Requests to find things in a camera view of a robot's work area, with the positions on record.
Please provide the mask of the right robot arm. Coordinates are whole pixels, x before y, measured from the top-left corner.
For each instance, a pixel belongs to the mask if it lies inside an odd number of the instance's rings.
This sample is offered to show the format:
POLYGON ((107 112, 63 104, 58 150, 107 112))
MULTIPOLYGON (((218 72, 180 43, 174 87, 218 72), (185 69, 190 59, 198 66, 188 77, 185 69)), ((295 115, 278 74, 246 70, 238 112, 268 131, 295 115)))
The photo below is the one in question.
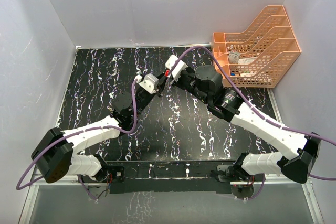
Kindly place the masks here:
POLYGON ((196 70, 179 62, 172 71, 174 85, 207 104, 210 113, 238 125, 272 145, 275 153, 242 153, 234 165, 217 176, 247 180, 257 174, 285 175, 304 184, 319 154, 320 139, 286 131, 278 121, 249 107, 233 89, 224 88, 222 75, 211 65, 196 70))

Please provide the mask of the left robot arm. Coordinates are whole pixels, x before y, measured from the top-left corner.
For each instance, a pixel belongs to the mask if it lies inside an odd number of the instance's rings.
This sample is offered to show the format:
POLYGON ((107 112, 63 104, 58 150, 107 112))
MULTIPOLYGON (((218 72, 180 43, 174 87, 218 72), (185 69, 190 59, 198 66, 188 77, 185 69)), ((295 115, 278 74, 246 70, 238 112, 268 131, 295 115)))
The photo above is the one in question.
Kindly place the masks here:
POLYGON ((86 175, 96 181, 108 177, 108 168, 93 154, 81 155, 85 149, 108 139, 131 134, 138 117, 162 88, 132 88, 114 100, 112 114, 94 123, 72 130, 54 127, 46 132, 31 158, 45 182, 51 184, 65 175, 86 175))

